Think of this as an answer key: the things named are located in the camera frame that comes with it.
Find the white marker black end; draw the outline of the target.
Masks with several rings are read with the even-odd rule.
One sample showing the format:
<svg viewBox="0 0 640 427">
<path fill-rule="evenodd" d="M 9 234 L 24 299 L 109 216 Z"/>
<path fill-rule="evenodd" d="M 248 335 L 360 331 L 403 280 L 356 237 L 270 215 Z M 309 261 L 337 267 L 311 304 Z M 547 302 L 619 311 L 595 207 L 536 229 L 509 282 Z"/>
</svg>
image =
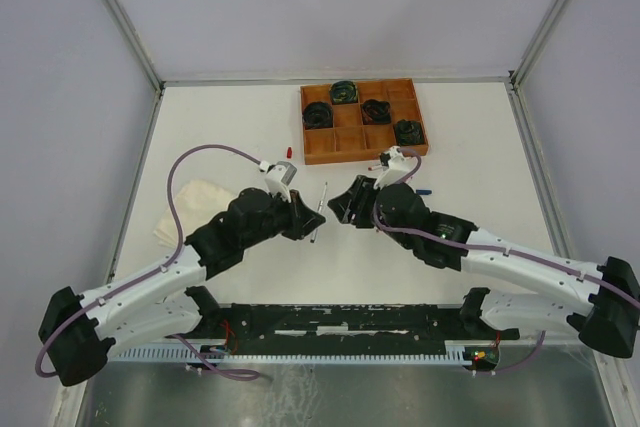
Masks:
<svg viewBox="0 0 640 427">
<path fill-rule="evenodd" d="M 324 206 L 325 206 L 327 193 L 328 193 L 328 182 L 325 181 L 324 186 L 323 186 L 322 195 L 321 195 L 321 198 L 320 198 L 320 200 L 318 202 L 318 207 L 317 207 L 317 213 L 319 215 L 321 215 L 321 216 L 322 216 L 322 212 L 323 212 L 323 209 L 324 209 Z M 310 237 L 310 243 L 311 244 L 314 244 L 316 242 L 316 239 L 317 239 L 317 236 L 318 236 L 318 231 L 319 231 L 319 227 L 316 227 L 314 229 L 314 231 L 312 232 L 311 237 Z"/>
</svg>

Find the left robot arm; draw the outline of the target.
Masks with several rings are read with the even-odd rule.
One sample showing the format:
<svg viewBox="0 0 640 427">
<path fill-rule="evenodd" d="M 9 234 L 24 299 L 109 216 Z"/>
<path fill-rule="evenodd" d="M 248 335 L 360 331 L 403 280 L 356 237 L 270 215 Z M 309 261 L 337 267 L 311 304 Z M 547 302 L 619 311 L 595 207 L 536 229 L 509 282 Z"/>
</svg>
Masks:
<svg viewBox="0 0 640 427">
<path fill-rule="evenodd" d="M 242 262 L 246 250 L 282 236 L 299 241 L 325 223 L 298 191 L 289 198 L 247 188 L 226 210 L 197 228 L 179 253 L 116 282 L 76 293 L 55 292 L 38 336 L 36 360 L 50 360 L 50 372 L 65 387 L 97 374 L 115 355 L 131 347 L 194 331 L 209 337 L 221 325 L 204 283 Z"/>
</svg>

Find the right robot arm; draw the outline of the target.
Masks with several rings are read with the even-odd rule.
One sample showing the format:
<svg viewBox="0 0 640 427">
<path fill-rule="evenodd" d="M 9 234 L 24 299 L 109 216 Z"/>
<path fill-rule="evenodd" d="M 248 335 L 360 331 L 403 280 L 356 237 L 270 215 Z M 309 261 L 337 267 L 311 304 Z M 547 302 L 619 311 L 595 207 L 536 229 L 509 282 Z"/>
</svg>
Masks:
<svg viewBox="0 0 640 427">
<path fill-rule="evenodd" d="M 429 266 L 523 288 L 521 294 L 472 289 L 458 315 L 469 337 L 481 338 L 492 329 L 556 331 L 574 334 L 611 357 L 629 359 L 634 353 L 639 281 L 625 260 L 594 263 L 540 253 L 428 208 L 407 184 L 378 188 L 365 176 L 328 207 L 340 223 L 377 228 Z"/>
</svg>

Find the wooden compartment tray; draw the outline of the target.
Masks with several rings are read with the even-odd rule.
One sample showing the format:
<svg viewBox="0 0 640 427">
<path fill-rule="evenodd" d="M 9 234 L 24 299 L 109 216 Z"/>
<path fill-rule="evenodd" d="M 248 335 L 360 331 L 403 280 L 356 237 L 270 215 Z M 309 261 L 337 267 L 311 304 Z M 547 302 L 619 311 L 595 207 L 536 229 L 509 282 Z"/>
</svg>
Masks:
<svg viewBox="0 0 640 427">
<path fill-rule="evenodd" d="M 373 160 L 392 147 L 429 151 L 414 82 L 409 78 L 342 80 L 300 88 L 308 165 Z"/>
</svg>

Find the cream folded cloth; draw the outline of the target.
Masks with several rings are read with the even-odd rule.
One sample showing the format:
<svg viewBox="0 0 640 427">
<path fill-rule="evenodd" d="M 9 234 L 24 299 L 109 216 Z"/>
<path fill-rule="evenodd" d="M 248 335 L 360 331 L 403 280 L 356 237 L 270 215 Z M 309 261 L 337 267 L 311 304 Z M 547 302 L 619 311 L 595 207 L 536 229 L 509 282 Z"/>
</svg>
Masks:
<svg viewBox="0 0 640 427">
<path fill-rule="evenodd" d="M 227 189 L 201 179 L 191 180 L 173 197 L 183 236 L 208 223 L 216 214 L 225 211 L 235 194 Z M 178 242 L 177 227 L 169 208 L 156 224 L 153 235 L 161 246 L 175 248 Z"/>
</svg>

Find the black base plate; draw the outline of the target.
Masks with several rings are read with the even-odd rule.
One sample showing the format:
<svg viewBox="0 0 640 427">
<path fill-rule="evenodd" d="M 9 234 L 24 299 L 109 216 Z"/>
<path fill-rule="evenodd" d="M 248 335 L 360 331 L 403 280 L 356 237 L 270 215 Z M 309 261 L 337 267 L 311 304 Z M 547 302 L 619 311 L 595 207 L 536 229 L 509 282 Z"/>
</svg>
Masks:
<svg viewBox="0 0 640 427">
<path fill-rule="evenodd" d="M 448 341 L 517 340 L 516 328 L 497 331 L 464 306 L 434 304 L 218 304 L 203 289 L 204 314 L 186 339 L 229 340 L 238 355 L 439 355 Z"/>
</svg>

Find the aluminium frame back rail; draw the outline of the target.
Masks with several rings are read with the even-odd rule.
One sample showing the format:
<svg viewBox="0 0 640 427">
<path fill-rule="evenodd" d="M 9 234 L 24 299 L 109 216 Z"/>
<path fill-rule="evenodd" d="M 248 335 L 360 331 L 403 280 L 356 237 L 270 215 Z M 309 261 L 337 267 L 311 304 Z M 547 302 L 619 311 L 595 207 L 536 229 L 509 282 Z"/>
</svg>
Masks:
<svg viewBox="0 0 640 427">
<path fill-rule="evenodd" d="M 510 85 L 511 77 L 467 76 L 467 77 L 411 77 L 414 83 L 501 83 Z M 342 81 L 342 78 L 284 78 L 284 79 L 218 79 L 218 80 L 168 80 L 164 88 L 170 87 L 217 87 L 217 86 L 264 86 L 264 85 L 324 85 Z"/>
</svg>

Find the aluminium frame left post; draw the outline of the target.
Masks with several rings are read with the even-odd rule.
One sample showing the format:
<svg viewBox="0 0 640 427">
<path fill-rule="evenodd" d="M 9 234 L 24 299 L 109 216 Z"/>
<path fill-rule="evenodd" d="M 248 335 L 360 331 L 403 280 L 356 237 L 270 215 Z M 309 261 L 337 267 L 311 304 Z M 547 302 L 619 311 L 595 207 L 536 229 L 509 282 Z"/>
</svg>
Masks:
<svg viewBox="0 0 640 427">
<path fill-rule="evenodd" d="M 134 27 L 126 9 L 119 0 L 101 0 L 106 7 L 117 30 L 123 38 L 127 48 L 133 55 L 136 63 L 142 69 L 148 83 L 156 92 L 164 88 L 164 81 L 158 74 L 153 62 L 146 52 L 139 34 Z"/>
</svg>

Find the aluminium frame post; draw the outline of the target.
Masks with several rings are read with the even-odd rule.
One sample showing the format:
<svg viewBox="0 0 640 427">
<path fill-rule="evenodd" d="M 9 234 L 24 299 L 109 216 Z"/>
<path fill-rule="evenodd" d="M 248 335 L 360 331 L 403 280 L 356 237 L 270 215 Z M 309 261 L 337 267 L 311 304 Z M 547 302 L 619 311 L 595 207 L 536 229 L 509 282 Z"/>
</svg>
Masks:
<svg viewBox="0 0 640 427">
<path fill-rule="evenodd" d="M 146 52 L 139 34 L 134 27 L 126 9 L 119 0 L 101 0 L 106 7 L 117 30 L 123 38 L 127 48 L 133 55 L 136 63 L 142 69 L 148 83 L 156 92 L 164 88 L 164 81 L 158 74 L 153 62 Z"/>
<path fill-rule="evenodd" d="M 530 76 L 571 2 L 572 0 L 551 0 L 541 22 L 524 50 L 518 67 L 510 73 L 510 83 L 514 91 L 520 89 Z"/>
</svg>

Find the aluminium frame right post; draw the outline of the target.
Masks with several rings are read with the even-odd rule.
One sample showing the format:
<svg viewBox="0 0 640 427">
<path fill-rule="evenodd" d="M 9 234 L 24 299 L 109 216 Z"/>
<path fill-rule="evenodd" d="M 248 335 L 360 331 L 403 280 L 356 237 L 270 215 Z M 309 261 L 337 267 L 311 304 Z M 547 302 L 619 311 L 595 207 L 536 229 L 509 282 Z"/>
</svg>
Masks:
<svg viewBox="0 0 640 427">
<path fill-rule="evenodd" d="M 514 91 L 520 89 L 530 76 L 571 2 L 572 0 L 551 0 L 541 22 L 524 50 L 518 67 L 510 73 L 510 83 Z"/>
</svg>

